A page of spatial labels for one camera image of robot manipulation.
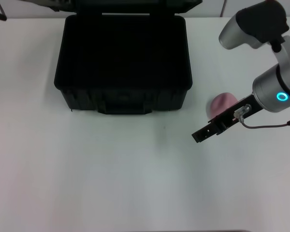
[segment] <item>open case lid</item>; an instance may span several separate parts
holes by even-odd
[[[91,13],[136,13],[175,14],[185,13],[203,0],[76,0],[76,12]]]

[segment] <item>pink ball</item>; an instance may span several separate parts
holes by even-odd
[[[226,109],[237,103],[236,97],[231,93],[222,93],[215,97],[211,103],[210,115],[211,118],[220,115]]]

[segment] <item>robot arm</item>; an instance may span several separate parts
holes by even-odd
[[[290,107],[290,36],[284,8],[277,1],[265,1],[239,11],[223,29],[219,41],[226,49],[248,44],[257,49],[269,43],[278,64],[255,79],[252,94],[209,121],[192,136],[196,142],[221,134],[237,122],[265,109],[277,113]],[[287,124],[250,129],[290,126]]]

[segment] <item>white tabletop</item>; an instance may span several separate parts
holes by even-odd
[[[290,232],[290,127],[191,136],[209,100],[248,96],[277,63],[269,46],[222,48],[227,21],[186,19],[193,87],[146,116],[72,113],[53,85],[64,19],[0,22],[0,232]]]

